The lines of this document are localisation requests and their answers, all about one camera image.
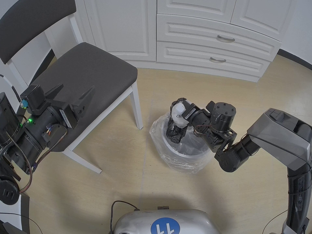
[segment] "chair backrest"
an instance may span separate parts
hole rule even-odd
[[[0,19],[0,58],[6,64],[22,47],[76,12],[75,0],[18,0]]]

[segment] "white chair frame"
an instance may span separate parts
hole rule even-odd
[[[81,37],[74,14],[69,15],[68,20],[71,24],[71,28],[72,28],[72,31],[74,33],[77,43],[78,44],[82,43],[83,39]],[[28,84],[25,82],[25,80],[23,79],[19,71],[17,70],[12,60],[9,60],[7,62],[7,65],[9,66],[10,70],[12,71],[13,75],[16,77],[16,79],[18,80],[22,88],[26,89],[28,87]],[[92,129],[97,126],[98,123],[100,123],[115,107],[119,105],[119,103],[121,103],[129,95],[130,95],[131,104],[132,104],[132,108],[133,108],[134,115],[135,115],[136,125],[138,129],[142,129],[143,121],[142,121],[142,115],[141,115],[141,107],[140,107],[140,101],[138,97],[138,87],[135,81],[106,110],[104,110],[62,153],[68,156],[69,158],[73,159],[74,161],[80,163],[81,165],[91,169],[92,171],[95,171],[98,174],[101,173],[102,170],[100,168],[84,160],[79,155],[75,154],[73,150],[88,135],[88,133],[90,133]]]

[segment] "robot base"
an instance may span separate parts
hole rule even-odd
[[[200,210],[134,211],[116,223],[114,234],[220,234],[208,214]]]

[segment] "chair seat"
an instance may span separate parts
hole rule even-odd
[[[56,100],[73,103],[92,85],[96,93],[86,115],[79,119],[76,128],[53,149],[62,152],[105,109],[107,109],[137,79],[137,69],[127,62],[88,43],[80,43],[47,68],[32,84],[47,92],[63,83],[64,88]]]

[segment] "chair leg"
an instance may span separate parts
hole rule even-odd
[[[131,87],[132,87],[132,92],[130,94],[130,98],[131,98],[133,112],[135,114],[135,122],[137,124],[138,129],[141,130],[143,128],[143,121],[142,121],[140,101],[138,98],[138,86],[136,82],[132,84]]]
[[[70,150],[69,148],[66,148],[62,153],[68,156],[69,158],[73,159],[74,161],[78,162],[79,164],[91,169],[92,171],[98,174],[102,172],[101,169],[97,168],[95,165],[92,165],[88,161],[84,160],[79,155],[75,154],[72,150]]]

